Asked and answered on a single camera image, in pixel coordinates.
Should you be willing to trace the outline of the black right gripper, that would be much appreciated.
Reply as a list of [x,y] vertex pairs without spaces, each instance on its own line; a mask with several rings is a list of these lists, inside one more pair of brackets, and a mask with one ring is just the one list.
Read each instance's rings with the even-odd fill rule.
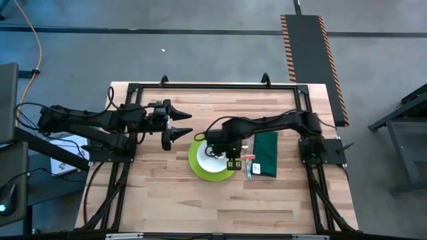
[[213,155],[214,159],[222,160],[228,158],[227,170],[239,171],[242,168],[242,162],[239,159],[242,152],[241,135],[220,130],[209,130],[204,133],[207,147],[210,148],[209,154]]

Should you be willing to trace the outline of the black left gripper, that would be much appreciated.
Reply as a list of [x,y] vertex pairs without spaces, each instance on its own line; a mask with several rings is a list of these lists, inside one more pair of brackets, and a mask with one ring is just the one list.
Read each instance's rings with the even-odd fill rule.
[[161,106],[156,107],[153,112],[149,114],[148,133],[150,135],[153,133],[161,133],[162,149],[170,151],[171,142],[193,131],[192,128],[171,127],[170,118],[174,121],[179,121],[192,118],[192,115],[179,111],[174,106],[171,106],[170,99],[163,100],[161,103],[158,101],[156,104],[160,104]]

